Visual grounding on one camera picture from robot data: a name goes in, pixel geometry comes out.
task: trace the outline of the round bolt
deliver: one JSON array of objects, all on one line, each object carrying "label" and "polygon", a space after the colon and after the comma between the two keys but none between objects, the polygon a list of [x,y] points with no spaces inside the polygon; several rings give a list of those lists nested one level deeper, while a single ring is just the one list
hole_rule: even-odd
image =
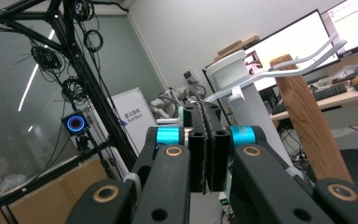
[{"label": "round bolt", "polygon": [[248,156],[260,156],[261,150],[257,147],[245,147],[243,152]]},{"label": "round bolt", "polygon": [[169,147],[165,149],[167,156],[177,157],[183,154],[183,150],[179,147]]},{"label": "round bolt", "polygon": [[97,203],[107,203],[112,201],[118,195],[118,187],[114,185],[106,185],[95,190],[94,201]]},{"label": "round bolt", "polygon": [[353,189],[340,184],[328,185],[327,189],[331,194],[342,201],[354,202],[358,198],[356,192],[354,192]]}]

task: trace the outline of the desk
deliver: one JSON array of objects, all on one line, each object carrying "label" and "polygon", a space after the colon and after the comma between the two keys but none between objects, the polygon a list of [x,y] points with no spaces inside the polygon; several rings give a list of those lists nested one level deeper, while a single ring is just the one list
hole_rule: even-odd
[{"label": "desk", "polygon": [[[333,106],[338,105],[352,105],[352,104],[358,104],[358,91],[354,90],[352,87],[348,88],[348,91],[345,93],[342,93],[337,96],[333,96],[321,101],[317,102],[319,108],[326,109]],[[281,119],[287,119],[289,118],[289,115],[287,111],[284,111],[282,113],[271,115],[270,116],[272,120],[277,121]]]}]

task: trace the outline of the white wall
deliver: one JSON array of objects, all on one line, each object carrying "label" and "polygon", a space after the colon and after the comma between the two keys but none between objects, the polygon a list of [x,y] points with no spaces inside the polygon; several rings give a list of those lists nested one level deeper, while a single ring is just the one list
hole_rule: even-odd
[{"label": "white wall", "polygon": [[263,38],[316,8],[324,12],[341,1],[138,0],[130,18],[169,86],[185,85],[183,73],[189,68],[208,86],[202,69],[217,51],[253,35]]}]

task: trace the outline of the black metal frame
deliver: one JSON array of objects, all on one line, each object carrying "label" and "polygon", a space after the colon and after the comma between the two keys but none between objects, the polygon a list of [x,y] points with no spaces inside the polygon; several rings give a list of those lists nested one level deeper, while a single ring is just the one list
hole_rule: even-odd
[{"label": "black metal frame", "polygon": [[[81,51],[78,43],[76,43],[75,38],[75,26],[73,19],[70,15],[70,7],[73,5],[74,1],[71,0],[51,0],[48,9],[46,12],[27,12],[25,10],[34,7],[45,0],[20,0],[17,3],[14,3],[8,7],[0,9],[0,24],[5,25],[8,28],[11,28],[14,32],[26,35],[27,37],[49,46],[50,48],[58,51],[64,57],[66,57],[70,64],[76,70],[78,78],[80,78],[83,83],[86,85],[87,94],[89,99],[94,104],[95,109],[97,110],[104,127],[109,133],[109,138],[106,143],[103,143],[103,147],[116,147],[119,152],[122,160],[130,170],[136,161],[136,154],[131,147],[130,141],[127,138],[127,135],[121,129],[119,122],[117,121],[114,110],[108,103],[107,97],[103,93],[102,88],[99,85],[98,79],[94,76],[88,62],[86,61],[85,55]],[[63,4],[62,14],[59,6]],[[39,34],[38,32],[31,30],[30,28],[20,24],[18,21],[45,21],[49,23],[52,29],[55,31],[56,36],[58,37],[60,43],[57,43],[53,40],[49,40],[45,36]],[[101,149],[101,146],[96,147],[93,153],[98,153]],[[78,157],[75,161],[71,161],[65,167],[60,168],[59,170],[53,171],[54,174],[41,176],[37,181],[33,183],[27,192],[21,192],[17,190],[10,195],[7,195],[0,198],[0,206],[7,203],[12,203],[15,200],[22,197],[24,194],[29,193],[32,189],[40,187],[42,184],[47,183],[54,177],[57,177],[58,174],[63,174],[61,170],[67,171],[67,167],[74,168],[80,161],[85,160],[85,158],[90,155],[83,155]]]}]

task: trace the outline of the computer monitor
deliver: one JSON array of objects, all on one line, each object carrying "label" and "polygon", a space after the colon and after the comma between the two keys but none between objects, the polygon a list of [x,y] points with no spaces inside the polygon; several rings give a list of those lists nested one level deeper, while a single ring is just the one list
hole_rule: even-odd
[{"label": "computer monitor", "polygon": [[328,34],[337,33],[348,43],[338,51],[340,57],[358,51],[358,0],[347,0],[321,14]]},{"label": "computer monitor", "polygon": [[[246,49],[245,52],[248,54],[248,57],[245,59],[245,64],[248,71],[252,69],[250,72],[251,75],[260,74],[270,69],[269,62],[273,59],[284,54],[290,54],[293,59],[295,57],[298,57],[299,59],[305,58],[318,50],[328,39],[329,34],[324,27],[319,11],[314,10],[297,21],[283,27],[281,30],[262,39],[251,48]],[[296,65],[297,68],[309,66],[332,47],[333,45],[328,46],[312,60],[298,63]],[[317,69],[336,62],[338,62],[338,56],[334,54],[324,63],[319,65]],[[262,91],[265,88],[273,87],[275,85],[276,82],[273,77],[265,77],[255,82],[255,87],[258,91]]]}]

